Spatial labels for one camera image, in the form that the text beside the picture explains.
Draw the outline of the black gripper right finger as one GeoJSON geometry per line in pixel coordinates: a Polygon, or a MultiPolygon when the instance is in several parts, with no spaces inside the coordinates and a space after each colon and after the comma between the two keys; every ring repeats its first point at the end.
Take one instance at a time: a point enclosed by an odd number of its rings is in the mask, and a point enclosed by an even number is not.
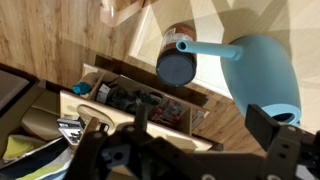
{"type": "Polygon", "coordinates": [[[280,124],[258,105],[247,107],[245,127],[267,152],[261,176],[265,180],[302,180],[305,168],[320,179],[320,134],[280,124]]]}

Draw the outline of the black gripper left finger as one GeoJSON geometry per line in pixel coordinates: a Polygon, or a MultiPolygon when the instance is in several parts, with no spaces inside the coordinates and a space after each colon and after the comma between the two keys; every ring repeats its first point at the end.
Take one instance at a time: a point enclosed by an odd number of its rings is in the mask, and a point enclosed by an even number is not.
{"type": "Polygon", "coordinates": [[[147,105],[141,103],[133,123],[122,123],[110,136],[102,131],[86,133],[63,180],[105,180],[113,168],[124,166],[136,178],[150,180],[141,145],[150,136],[147,105]]]}

